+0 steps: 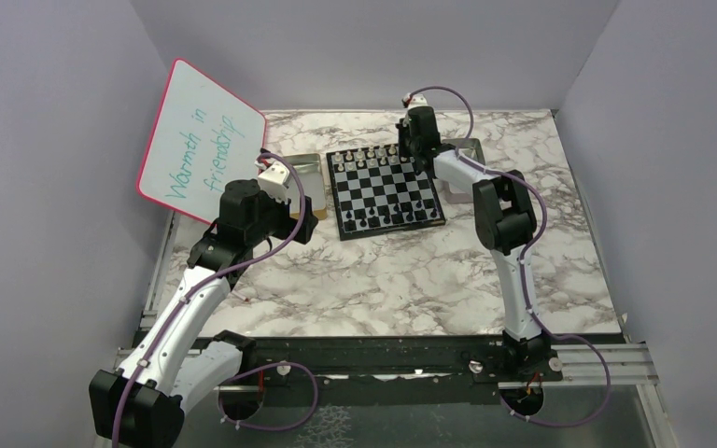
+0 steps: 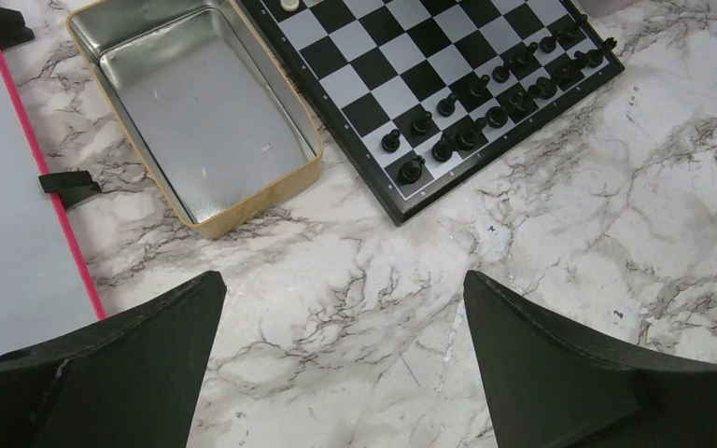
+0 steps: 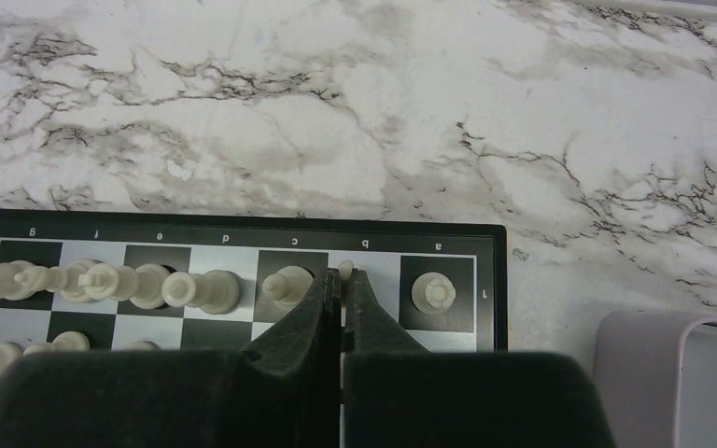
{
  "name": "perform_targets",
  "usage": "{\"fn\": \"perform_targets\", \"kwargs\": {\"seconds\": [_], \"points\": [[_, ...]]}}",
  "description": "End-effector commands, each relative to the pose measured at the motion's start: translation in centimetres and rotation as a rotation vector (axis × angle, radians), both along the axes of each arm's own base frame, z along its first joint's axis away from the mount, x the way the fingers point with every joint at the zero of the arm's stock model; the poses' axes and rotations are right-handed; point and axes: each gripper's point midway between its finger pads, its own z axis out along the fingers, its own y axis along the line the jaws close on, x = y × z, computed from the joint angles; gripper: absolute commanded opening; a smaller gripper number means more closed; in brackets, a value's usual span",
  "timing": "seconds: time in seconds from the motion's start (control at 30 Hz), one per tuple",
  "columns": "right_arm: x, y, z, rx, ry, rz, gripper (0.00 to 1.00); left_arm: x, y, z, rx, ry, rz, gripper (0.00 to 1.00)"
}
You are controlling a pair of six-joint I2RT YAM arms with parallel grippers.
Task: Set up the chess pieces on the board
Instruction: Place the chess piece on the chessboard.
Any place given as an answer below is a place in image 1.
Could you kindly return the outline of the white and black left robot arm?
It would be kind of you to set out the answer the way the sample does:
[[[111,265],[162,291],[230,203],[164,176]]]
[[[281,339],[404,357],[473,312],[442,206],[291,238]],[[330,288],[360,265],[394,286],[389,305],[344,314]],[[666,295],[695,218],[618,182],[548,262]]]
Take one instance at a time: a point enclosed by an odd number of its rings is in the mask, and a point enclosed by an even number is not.
[[[141,343],[113,371],[99,370],[89,385],[98,435],[115,447],[171,447],[187,414],[226,380],[255,374],[250,341],[215,341],[189,351],[204,324],[246,269],[286,245],[307,244],[318,222],[300,195],[292,217],[288,182],[236,180],[220,197],[218,217],[191,249],[175,296]]]

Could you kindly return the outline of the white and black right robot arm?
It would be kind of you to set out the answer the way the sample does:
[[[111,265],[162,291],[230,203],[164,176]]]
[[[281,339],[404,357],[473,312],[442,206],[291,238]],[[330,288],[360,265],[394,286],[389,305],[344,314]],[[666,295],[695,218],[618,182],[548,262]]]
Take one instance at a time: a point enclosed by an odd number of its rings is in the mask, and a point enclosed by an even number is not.
[[[504,305],[503,371],[523,380],[547,366],[552,338],[534,300],[529,249],[539,238],[529,184],[517,171],[498,172],[442,141],[434,109],[409,104],[397,124],[401,155],[425,172],[471,196],[474,227],[497,266]]]

